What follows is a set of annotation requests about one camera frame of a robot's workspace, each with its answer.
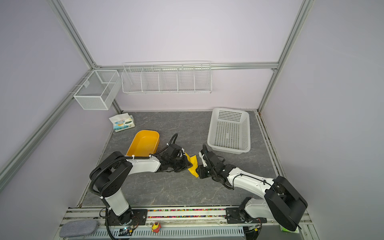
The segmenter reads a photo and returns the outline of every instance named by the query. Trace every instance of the perforated basket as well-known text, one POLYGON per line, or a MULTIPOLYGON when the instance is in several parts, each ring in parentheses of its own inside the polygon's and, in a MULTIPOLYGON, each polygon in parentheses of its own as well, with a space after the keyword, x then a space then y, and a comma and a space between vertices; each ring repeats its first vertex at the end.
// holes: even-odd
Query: perforated basket
POLYGON ((216 151, 235 154, 248 152, 251 149, 249 114, 228 108, 213 109, 208 145, 216 151))
POLYGON ((117 70, 93 70, 73 97, 84 110, 108 110, 120 88, 117 70))

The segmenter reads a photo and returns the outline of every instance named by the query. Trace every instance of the gray wall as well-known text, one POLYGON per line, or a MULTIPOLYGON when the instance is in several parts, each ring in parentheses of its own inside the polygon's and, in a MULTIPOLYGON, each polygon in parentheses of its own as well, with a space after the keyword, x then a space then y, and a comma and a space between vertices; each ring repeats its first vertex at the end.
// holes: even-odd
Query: gray wall
POLYGON ((316 1, 262 112, 322 240, 383 239, 383 12, 316 1))
MULTIPOLYGON (((45 0, 0 2, 0 167, 87 71, 45 0)), ((115 112, 73 102, 0 193, 0 239, 52 239, 95 167, 115 112)))

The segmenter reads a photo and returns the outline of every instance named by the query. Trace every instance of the orange tray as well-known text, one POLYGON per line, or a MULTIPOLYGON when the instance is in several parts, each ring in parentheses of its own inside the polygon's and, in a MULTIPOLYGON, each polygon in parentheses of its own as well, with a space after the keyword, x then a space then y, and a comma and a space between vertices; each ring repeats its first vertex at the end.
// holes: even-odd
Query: orange tray
POLYGON ((136 133, 131 146, 128 149, 127 156, 148 157, 154 154, 160 142, 160 135, 156 131, 141 130, 136 133))

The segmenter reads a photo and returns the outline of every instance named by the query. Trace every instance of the gray pouch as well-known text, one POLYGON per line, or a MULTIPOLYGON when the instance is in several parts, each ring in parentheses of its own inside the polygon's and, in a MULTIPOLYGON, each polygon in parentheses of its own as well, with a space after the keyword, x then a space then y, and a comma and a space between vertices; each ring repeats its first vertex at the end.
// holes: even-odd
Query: gray pouch
POLYGON ((77 220, 67 222, 61 227, 60 237, 76 237, 92 234, 96 231, 98 222, 96 220, 77 220))

